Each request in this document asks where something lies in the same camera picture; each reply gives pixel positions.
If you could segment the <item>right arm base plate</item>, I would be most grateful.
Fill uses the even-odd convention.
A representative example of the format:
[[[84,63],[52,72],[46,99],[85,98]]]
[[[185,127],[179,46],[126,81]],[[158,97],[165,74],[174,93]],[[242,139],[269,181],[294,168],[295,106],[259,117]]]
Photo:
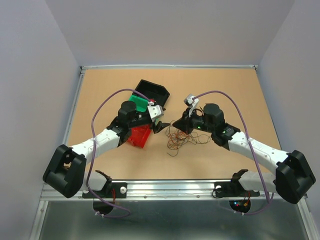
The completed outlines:
[[[248,198],[259,197],[260,193],[253,190],[244,190],[239,183],[219,181],[214,183],[211,195],[216,199],[221,198]]]

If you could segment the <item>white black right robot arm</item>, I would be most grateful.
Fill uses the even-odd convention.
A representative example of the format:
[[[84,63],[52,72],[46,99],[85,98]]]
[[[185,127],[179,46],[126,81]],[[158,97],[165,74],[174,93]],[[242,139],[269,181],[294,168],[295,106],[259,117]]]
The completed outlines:
[[[300,151],[286,152],[261,143],[239,128],[225,121],[224,113],[217,104],[208,103],[202,115],[187,108],[173,127],[189,135],[193,130],[211,134],[220,147],[245,156],[265,167],[267,173],[243,171],[230,182],[231,192],[242,195],[246,191],[277,193],[291,204],[297,204],[316,183],[311,167]]]

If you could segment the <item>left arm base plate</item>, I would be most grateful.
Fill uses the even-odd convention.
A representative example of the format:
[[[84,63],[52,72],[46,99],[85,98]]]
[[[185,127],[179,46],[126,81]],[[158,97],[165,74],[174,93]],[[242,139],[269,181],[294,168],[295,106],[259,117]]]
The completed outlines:
[[[104,199],[111,199],[115,196],[115,199],[125,199],[127,197],[127,191],[121,192],[121,189],[127,189],[128,184],[126,182],[111,182],[107,186],[104,186],[102,190],[93,190],[95,194]]]

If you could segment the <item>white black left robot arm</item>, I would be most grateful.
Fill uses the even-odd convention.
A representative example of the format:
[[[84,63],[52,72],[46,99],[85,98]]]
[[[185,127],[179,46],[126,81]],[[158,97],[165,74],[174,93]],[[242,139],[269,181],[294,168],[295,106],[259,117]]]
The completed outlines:
[[[168,126],[159,120],[163,115],[164,108],[155,102],[149,102],[144,112],[137,111],[133,101],[123,102],[117,116],[101,133],[73,146],[58,146],[42,180],[66,198],[88,191],[89,185],[100,197],[108,196],[111,193],[109,178],[100,171],[86,171],[86,166],[93,165],[96,157],[124,144],[133,128],[150,125],[154,133],[160,132]]]

